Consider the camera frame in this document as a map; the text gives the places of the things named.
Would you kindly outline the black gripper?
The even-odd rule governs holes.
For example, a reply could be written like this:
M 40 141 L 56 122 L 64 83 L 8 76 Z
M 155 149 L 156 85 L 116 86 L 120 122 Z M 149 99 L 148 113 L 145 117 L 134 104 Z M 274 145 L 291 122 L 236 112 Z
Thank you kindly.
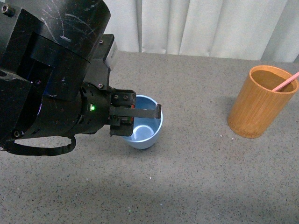
M 162 106 L 154 109 L 136 109 L 136 92 L 109 87 L 101 90 L 93 84 L 83 83 L 80 89 L 82 108 L 73 134 L 94 134 L 104 125 L 110 125 L 111 136 L 131 136 L 134 118 L 160 119 Z

